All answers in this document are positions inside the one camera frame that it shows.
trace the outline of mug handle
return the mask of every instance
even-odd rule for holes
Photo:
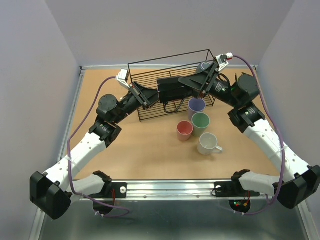
[[[213,150],[214,154],[221,154],[224,151],[224,149],[220,146],[216,146],[215,149]]]

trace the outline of green cup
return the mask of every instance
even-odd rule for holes
[[[191,122],[193,125],[192,135],[195,137],[200,137],[209,126],[210,117],[203,112],[197,112],[192,116]]]

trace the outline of white mug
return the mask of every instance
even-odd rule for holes
[[[198,151],[202,155],[220,154],[223,148],[218,146],[218,139],[215,135],[206,132],[200,136]]]

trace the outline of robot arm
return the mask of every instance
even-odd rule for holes
[[[72,194],[70,179],[73,179],[97,154],[108,148],[121,132],[118,123],[139,107],[148,109],[155,103],[164,105],[167,102],[184,99],[190,96],[203,98],[207,94],[233,107],[229,112],[231,122],[249,139],[253,140],[280,171],[282,155],[278,135],[273,131],[263,113],[252,100],[259,94],[255,78],[243,74],[233,85],[229,80],[219,78],[220,72],[229,64],[231,53],[219,55],[208,67],[198,67],[194,75],[170,77],[157,80],[158,88],[149,89],[136,82],[128,84],[128,71],[122,69],[117,80],[128,90],[128,94],[119,102],[111,94],[99,100],[96,110],[97,118],[89,132],[71,151],[72,160],[64,157],[43,174],[35,172],[30,178],[30,200],[48,214],[52,219],[61,217],[71,203],[81,196]],[[284,145],[286,163],[284,183],[281,186],[278,200],[287,208],[294,208],[307,197],[315,193],[320,184],[320,167],[310,167],[299,158],[286,144]],[[69,177],[68,163],[71,161],[72,178]],[[91,176],[74,181],[78,192],[84,195],[102,194],[111,186],[111,178],[98,171]],[[255,191],[274,196],[279,176],[257,174],[249,170],[236,172],[231,186],[221,183],[217,197],[246,191]]]

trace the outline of gray floor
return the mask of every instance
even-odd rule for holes
[[[41,240],[304,240],[298,208],[276,203],[264,213],[240,216],[222,208],[226,200],[120,202],[132,213],[95,216],[90,201],[79,201],[58,220],[45,217]],[[265,200],[252,200],[252,211]]]

